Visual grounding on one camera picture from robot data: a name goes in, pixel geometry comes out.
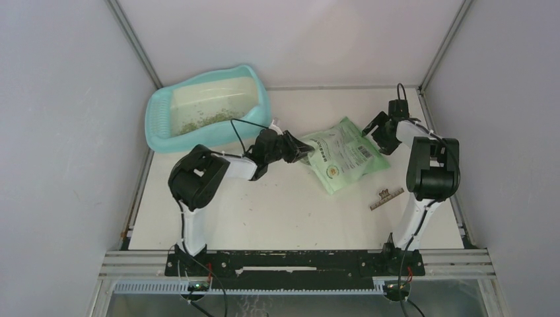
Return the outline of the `green cat litter bag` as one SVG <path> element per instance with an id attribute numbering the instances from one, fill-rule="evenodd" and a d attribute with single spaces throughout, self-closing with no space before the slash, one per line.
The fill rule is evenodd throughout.
<path id="1" fill-rule="evenodd" d="M 302 162 L 317 175 L 330 195 L 367 174 L 390 167 L 387 159 L 347 117 L 329 129 L 304 136 L 302 141 L 314 148 Z"/>

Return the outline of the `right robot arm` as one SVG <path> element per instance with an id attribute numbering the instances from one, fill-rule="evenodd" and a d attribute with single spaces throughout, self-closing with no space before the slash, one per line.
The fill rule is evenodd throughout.
<path id="1" fill-rule="evenodd" d="M 388 103 L 362 131 L 372 136 L 383 155 L 391 155 L 400 145 L 410 150 L 405 175 L 409 200 L 397 227 L 383 245 L 382 268 L 400 274 L 419 252 L 423 234 L 435 211 L 452 197 L 460 185 L 457 139 L 443 138 L 409 114 L 406 100 Z"/>

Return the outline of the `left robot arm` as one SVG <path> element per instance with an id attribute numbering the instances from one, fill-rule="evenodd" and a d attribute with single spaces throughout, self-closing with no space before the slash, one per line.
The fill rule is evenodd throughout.
<path id="1" fill-rule="evenodd" d="M 196 145 L 172 168 L 168 188 L 181 212 L 180 239 L 176 243 L 185 253 L 181 267 L 190 275 L 199 275 L 207 265 L 201 253 L 207 247 L 204 234 L 205 209 L 226 178 L 259 180 L 268 166 L 279 160 L 295 163 L 314 152 L 314 148 L 290 132 L 263 129 L 253 145 L 241 155 L 219 153 L 205 145 Z"/>

